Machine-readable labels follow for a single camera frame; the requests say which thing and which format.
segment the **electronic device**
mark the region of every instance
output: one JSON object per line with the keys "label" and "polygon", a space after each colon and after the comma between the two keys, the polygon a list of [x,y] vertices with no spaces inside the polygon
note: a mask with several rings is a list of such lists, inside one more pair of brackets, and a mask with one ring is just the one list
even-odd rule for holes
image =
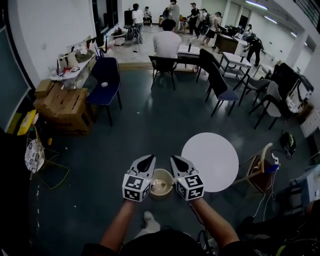
{"label": "electronic device", "polygon": [[190,201],[204,196],[205,186],[191,161],[173,155],[170,157],[170,164],[175,189],[184,200]]}
{"label": "electronic device", "polygon": [[124,199],[142,202],[152,186],[156,157],[153,154],[135,160],[124,175],[122,196]]}

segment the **white box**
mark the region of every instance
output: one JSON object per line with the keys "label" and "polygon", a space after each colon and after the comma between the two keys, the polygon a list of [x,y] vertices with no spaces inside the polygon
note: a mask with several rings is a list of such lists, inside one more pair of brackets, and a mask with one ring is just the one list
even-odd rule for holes
{"label": "white box", "polygon": [[176,178],[175,189],[186,201],[202,198],[205,193],[204,184],[198,174]]}
{"label": "white box", "polygon": [[125,174],[122,183],[124,199],[142,202],[151,191],[151,179]]}

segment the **cardboard box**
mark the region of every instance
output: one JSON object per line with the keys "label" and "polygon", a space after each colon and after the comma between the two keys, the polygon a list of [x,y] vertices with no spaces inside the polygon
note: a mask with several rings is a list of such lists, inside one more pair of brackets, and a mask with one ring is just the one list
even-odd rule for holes
{"label": "cardboard box", "polygon": [[60,113],[55,117],[45,117],[49,125],[64,134],[88,134],[93,114],[86,104],[87,91],[83,88],[68,92]]}
{"label": "cardboard box", "polygon": [[62,83],[55,82],[48,92],[47,96],[37,98],[33,106],[44,117],[56,117],[64,105],[64,99],[67,95],[67,90],[62,89]]}
{"label": "cardboard box", "polygon": [[37,98],[42,98],[48,95],[52,86],[54,86],[54,82],[51,79],[41,80],[38,87],[35,89],[35,96]]}

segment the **shorts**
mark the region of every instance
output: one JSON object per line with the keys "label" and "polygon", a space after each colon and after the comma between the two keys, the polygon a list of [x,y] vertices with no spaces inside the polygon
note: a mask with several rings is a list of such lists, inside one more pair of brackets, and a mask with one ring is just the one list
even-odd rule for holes
{"label": "shorts", "polygon": [[213,30],[209,29],[209,31],[205,34],[208,38],[215,38],[216,32]]}

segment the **white round table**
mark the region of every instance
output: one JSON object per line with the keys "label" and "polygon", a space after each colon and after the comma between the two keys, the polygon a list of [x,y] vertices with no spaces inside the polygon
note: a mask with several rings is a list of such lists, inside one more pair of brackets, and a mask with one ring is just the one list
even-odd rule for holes
{"label": "white round table", "polygon": [[184,145],[181,156],[199,171],[204,191],[219,192],[236,179],[239,159],[236,150],[224,137],[210,132],[193,136]]}

